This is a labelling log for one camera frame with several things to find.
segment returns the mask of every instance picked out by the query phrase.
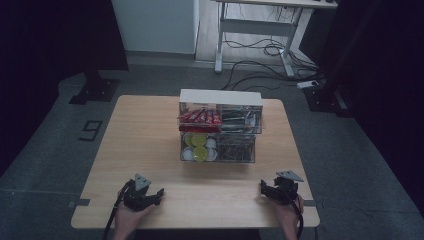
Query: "white wall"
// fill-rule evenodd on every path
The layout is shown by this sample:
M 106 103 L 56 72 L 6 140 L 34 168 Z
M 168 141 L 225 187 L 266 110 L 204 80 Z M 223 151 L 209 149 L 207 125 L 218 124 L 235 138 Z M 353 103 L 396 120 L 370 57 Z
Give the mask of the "white wall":
M 112 0 L 125 50 L 194 54 L 199 0 Z

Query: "plastic drawer organizer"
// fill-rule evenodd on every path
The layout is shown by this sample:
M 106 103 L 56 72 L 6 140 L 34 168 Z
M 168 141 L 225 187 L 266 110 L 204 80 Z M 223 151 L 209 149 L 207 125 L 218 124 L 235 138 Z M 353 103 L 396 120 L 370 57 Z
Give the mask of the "plastic drawer organizer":
M 262 132 L 257 92 L 181 89 L 178 126 L 183 161 L 255 162 Z

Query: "table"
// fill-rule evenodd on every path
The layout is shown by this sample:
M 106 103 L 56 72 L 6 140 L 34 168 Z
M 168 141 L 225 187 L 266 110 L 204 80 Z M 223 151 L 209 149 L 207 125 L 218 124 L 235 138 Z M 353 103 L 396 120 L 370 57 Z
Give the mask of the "table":
M 280 50 L 280 56 L 286 69 L 288 77 L 293 78 L 294 73 L 291 67 L 288 53 L 299 24 L 300 16 L 302 15 L 303 8 L 320 8 L 320 9 L 335 9 L 337 3 L 327 3 L 325 0 L 214 0 L 221 4 L 221 17 L 219 25 L 218 45 L 215 54 L 215 72 L 222 71 L 222 37 L 224 32 L 230 33 L 247 33 L 258 35 L 271 35 L 271 36 L 285 36 L 287 42 L 284 49 Z M 225 5 L 228 3 L 241 3 L 241 4 L 257 4 L 257 5 L 273 5 L 295 7 L 296 15 L 292 23 L 280 22 L 266 22 L 266 21 L 252 21 L 243 19 L 228 19 L 225 18 Z
M 142 229 L 266 228 L 278 222 L 259 182 L 293 170 L 305 181 L 298 193 L 312 200 L 308 179 L 280 100 L 264 99 L 265 128 L 256 139 L 255 163 L 184 162 L 177 125 L 179 97 L 121 96 L 88 176 L 72 226 L 106 226 L 117 191 L 135 173 L 152 181 L 148 195 L 165 188 L 161 205 Z M 319 224 L 315 207 L 305 207 L 305 227 Z

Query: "wooden table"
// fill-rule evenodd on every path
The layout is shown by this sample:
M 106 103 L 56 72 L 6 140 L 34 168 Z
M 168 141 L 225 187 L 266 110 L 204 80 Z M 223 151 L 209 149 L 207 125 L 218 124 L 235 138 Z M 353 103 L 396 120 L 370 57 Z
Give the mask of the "wooden table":
M 265 129 L 256 140 L 255 163 L 183 162 L 177 125 L 179 97 L 121 96 L 113 111 L 81 199 L 74 228 L 104 228 L 117 192 L 135 173 L 152 181 L 148 195 L 165 188 L 159 207 L 142 229 L 277 227 L 259 182 L 269 185 L 277 171 L 293 170 L 311 190 L 281 101 L 264 99 Z M 305 227 L 319 224 L 315 207 L 305 207 Z
M 215 54 L 215 72 L 222 71 L 222 37 L 225 32 L 229 33 L 245 33 L 245 34 L 258 34 L 269 36 L 283 36 L 287 37 L 284 44 L 284 49 L 280 50 L 281 60 L 283 61 L 284 68 L 287 76 L 294 78 L 294 72 L 291 67 L 291 61 L 288 59 L 291 44 L 296 33 L 299 19 L 302 15 L 304 8 L 313 9 L 335 9 L 337 3 L 335 1 L 327 3 L 325 0 L 212 0 L 222 3 L 221 16 L 219 24 L 219 37 L 218 45 Z M 296 8 L 294 20 L 291 23 L 269 22 L 269 21 L 252 21 L 244 19 L 228 19 L 226 18 L 225 5 L 228 3 L 239 4 L 256 4 L 256 5 L 272 5 L 272 6 L 285 6 Z

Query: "human hand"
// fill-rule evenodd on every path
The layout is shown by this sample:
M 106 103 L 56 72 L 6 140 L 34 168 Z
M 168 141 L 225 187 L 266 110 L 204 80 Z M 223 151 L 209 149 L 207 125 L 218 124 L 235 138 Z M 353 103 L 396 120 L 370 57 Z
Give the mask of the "human hand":
M 155 205 L 150 205 L 146 209 L 140 212 L 134 212 L 127 208 L 123 202 L 118 206 L 118 210 L 115 215 L 115 230 L 113 234 L 113 240 L 125 240 L 128 236 L 137 228 L 140 221 L 148 215 Z
M 297 195 L 297 199 L 294 201 L 300 212 L 303 213 L 304 200 L 300 195 Z M 282 205 L 278 201 L 272 201 L 274 209 L 277 213 L 280 227 L 282 228 L 284 235 L 287 240 L 297 240 L 296 227 L 299 217 L 297 216 L 296 210 L 292 205 Z

